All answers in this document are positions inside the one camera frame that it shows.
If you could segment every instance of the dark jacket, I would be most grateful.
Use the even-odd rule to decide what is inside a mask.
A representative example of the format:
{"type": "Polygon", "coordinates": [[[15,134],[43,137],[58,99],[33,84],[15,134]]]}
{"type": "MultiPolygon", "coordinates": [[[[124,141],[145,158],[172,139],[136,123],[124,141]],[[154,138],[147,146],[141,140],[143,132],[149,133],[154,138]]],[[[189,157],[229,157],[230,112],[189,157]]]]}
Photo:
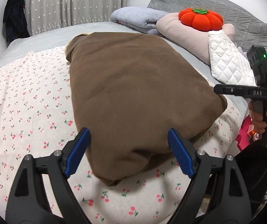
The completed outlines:
{"type": "Polygon", "coordinates": [[[12,42],[18,38],[30,37],[27,31],[27,21],[24,13],[24,0],[7,0],[3,23],[6,28],[6,39],[12,42]]]}

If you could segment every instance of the gray pillow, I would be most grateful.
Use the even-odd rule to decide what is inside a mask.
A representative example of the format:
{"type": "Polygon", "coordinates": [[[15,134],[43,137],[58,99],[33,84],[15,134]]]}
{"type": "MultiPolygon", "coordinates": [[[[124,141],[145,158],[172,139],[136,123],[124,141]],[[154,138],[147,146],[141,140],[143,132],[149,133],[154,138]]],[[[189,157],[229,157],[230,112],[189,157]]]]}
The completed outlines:
{"type": "Polygon", "coordinates": [[[229,0],[151,0],[148,7],[169,13],[188,7],[213,10],[223,17],[225,24],[235,26],[234,42],[244,52],[252,45],[264,46],[267,51],[267,23],[229,0]]]}

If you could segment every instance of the red pumpkin plush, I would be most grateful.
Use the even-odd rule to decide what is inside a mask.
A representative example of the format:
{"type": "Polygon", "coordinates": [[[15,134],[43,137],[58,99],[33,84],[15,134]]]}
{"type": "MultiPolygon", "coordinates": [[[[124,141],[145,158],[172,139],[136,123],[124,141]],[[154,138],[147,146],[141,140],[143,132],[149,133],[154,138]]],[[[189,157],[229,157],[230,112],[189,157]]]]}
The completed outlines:
{"type": "Polygon", "coordinates": [[[178,17],[182,24],[203,32],[221,30],[224,24],[222,16],[211,10],[187,8],[178,17]]]}

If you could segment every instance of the white blanket with cherry print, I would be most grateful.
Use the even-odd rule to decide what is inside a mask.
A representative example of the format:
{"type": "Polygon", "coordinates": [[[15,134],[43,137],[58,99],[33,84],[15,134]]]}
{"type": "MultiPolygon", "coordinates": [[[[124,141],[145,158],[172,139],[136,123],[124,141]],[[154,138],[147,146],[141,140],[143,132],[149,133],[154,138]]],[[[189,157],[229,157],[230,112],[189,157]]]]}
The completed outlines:
{"type": "MultiPolygon", "coordinates": [[[[29,52],[0,68],[0,215],[3,218],[22,158],[28,153],[34,157],[50,155],[76,136],[66,63],[64,47],[57,47],[29,52]]],[[[225,156],[242,123],[243,116],[227,100],[227,110],[195,144],[212,156],[225,156]]],[[[50,206],[60,216],[49,179],[44,176],[44,181],[50,206]]],[[[182,174],[176,159],[172,159],[159,169],[123,180],[116,187],[107,187],[93,175],[84,156],[77,173],[68,182],[93,224],[150,224],[162,222],[175,211],[190,180],[182,174]]]]}

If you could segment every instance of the screw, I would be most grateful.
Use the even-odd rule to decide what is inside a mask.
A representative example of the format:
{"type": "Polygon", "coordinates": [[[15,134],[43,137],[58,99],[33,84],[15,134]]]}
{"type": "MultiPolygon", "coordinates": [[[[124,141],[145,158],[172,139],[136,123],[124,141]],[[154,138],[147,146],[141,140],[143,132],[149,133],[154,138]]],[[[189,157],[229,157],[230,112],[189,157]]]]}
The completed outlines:
{"type": "Polygon", "coordinates": [[[232,155],[228,155],[228,156],[227,156],[227,159],[228,159],[229,161],[233,161],[234,157],[233,157],[232,155]]]}
{"type": "Polygon", "coordinates": [[[60,156],[62,154],[62,151],[61,150],[55,150],[54,151],[54,155],[55,156],[60,156]]]}
{"type": "Polygon", "coordinates": [[[25,155],[24,159],[25,159],[26,161],[30,160],[30,159],[31,159],[31,155],[30,155],[30,154],[25,155]]]}
{"type": "Polygon", "coordinates": [[[203,156],[205,155],[205,151],[204,150],[197,150],[197,153],[200,155],[200,156],[203,156]]]}

